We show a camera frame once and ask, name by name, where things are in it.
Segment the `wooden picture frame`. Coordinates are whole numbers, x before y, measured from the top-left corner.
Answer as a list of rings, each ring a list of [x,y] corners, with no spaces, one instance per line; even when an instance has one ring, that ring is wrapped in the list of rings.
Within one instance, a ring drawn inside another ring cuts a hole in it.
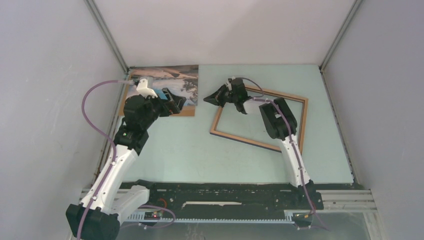
[[[297,121],[296,136],[300,151],[303,150],[305,142],[305,130],[308,114],[309,99],[292,93],[263,89],[264,96],[268,99],[284,98],[295,119]],[[214,116],[211,135],[255,147],[279,152],[280,147],[275,139],[268,135],[265,124],[259,113],[242,114],[235,107],[226,104],[225,107],[218,107]]]

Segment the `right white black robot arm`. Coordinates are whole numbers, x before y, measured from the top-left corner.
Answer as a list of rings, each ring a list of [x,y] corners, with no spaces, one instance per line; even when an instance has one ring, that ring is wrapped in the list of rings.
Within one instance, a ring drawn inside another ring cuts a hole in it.
[[[221,109],[227,103],[234,104],[237,111],[244,115],[261,115],[268,135],[277,140],[279,152],[285,160],[294,191],[290,196],[291,204],[297,209],[304,209],[316,190],[302,159],[303,143],[298,141],[298,122],[285,101],[287,95],[264,90],[258,84],[245,86],[244,81],[244,77],[229,78],[203,100]]]

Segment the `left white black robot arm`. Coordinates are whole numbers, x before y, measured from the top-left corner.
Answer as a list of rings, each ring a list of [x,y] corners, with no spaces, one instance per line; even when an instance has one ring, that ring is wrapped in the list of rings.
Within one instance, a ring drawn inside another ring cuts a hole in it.
[[[140,206],[153,208],[158,194],[146,186],[132,186],[116,198],[124,175],[145,146],[149,127],[159,117],[179,114],[186,98],[168,88],[151,94],[138,94],[124,102],[124,118],[111,143],[108,160],[95,183],[79,204],[70,204],[66,218],[78,240],[114,240],[120,227]]]

